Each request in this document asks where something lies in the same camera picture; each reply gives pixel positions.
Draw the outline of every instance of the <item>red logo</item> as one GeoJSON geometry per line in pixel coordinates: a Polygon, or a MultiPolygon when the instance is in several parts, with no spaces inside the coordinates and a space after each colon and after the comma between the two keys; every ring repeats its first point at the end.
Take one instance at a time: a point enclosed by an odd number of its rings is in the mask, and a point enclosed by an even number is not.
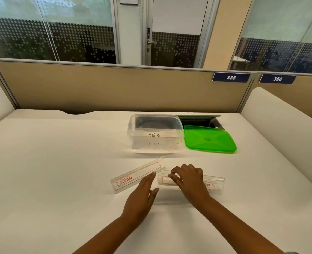
{"type": "Polygon", "coordinates": [[[129,180],[131,180],[131,179],[133,179],[133,178],[130,176],[130,177],[128,177],[128,178],[122,180],[122,181],[121,181],[121,184],[122,184],[122,183],[125,183],[125,182],[127,182],[127,181],[129,181],[129,180]]]}

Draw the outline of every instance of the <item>hand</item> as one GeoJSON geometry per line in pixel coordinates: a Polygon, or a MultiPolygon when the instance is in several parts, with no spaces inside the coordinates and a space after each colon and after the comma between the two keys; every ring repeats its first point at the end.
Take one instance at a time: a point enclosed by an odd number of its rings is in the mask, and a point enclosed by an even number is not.
{"type": "Polygon", "coordinates": [[[203,182],[203,170],[193,165],[174,167],[168,175],[181,188],[186,199],[196,208],[201,208],[211,197],[203,182]]]}
{"type": "Polygon", "coordinates": [[[126,200],[121,218],[136,229],[148,215],[159,188],[151,190],[155,172],[144,177],[126,200]]]}

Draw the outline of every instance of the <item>green lid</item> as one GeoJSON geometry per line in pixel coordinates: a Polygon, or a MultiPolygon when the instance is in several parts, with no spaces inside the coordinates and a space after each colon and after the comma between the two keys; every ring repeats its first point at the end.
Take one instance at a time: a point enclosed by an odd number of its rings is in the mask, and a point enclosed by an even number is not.
{"type": "Polygon", "coordinates": [[[229,133],[217,128],[184,126],[184,140],[193,150],[232,153],[237,149],[229,133]]]}

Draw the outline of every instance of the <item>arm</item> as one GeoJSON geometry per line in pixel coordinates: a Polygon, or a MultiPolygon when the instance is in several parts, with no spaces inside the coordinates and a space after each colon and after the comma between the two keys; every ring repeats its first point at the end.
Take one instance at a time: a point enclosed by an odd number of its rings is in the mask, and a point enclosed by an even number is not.
{"type": "Polygon", "coordinates": [[[187,200],[216,227],[238,254],[283,254],[278,247],[210,197],[203,182],[201,168],[182,165],[173,168],[168,176],[181,188],[187,200]]]}
{"type": "Polygon", "coordinates": [[[143,222],[159,188],[151,190],[156,173],[147,175],[128,197],[122,215],[73,254],[112,254],[143,222]]]}

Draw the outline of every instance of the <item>desk surface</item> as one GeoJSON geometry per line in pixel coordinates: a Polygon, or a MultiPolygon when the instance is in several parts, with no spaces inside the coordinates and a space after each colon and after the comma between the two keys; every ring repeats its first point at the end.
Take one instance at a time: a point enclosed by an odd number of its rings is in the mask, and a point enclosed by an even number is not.
{"type": "MultiPolygon", "coordinates": [[[[114,195],[110,179],[160,156],[130,150],[136,113],[16,110],[0,122],[0,253],[72,253],[121,214],[135,187],[114,195]]],[[[183,144],[167,169],[191,163],[225,177],[218,201],[282,250],[312,254],[312,184],[240,114],[219,115],[236,153],[183,144]]],[[[174,192],[158,193],[117,253],[235,253],[174,192]]]]}

